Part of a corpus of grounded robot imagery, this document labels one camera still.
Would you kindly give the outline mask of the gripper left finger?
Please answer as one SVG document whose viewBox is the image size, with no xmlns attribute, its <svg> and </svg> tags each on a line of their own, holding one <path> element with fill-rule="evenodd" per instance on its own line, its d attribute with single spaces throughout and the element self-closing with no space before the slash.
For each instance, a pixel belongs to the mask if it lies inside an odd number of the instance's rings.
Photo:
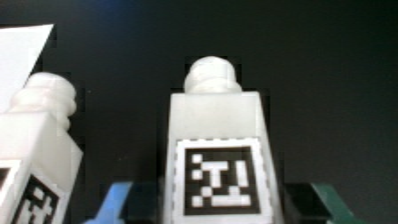
<svg viewBox="0 0 398 224">
<path fill-rule="evenodd" d="M 115 182 L 99 210 L 83 224 L 156 224 L 156 184 Z"/>
</svg>

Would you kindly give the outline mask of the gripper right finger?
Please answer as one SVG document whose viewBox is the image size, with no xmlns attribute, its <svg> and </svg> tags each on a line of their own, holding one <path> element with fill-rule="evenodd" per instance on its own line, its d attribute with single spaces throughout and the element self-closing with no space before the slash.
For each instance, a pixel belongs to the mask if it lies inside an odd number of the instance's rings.
<svg viewBox="0 0 398 224">
<path fill-rule="evenodd" d="M 333 187 L 323 183 L 283 184 L 285 224 L 371 224 L 346 206 Z"/>
</svg>

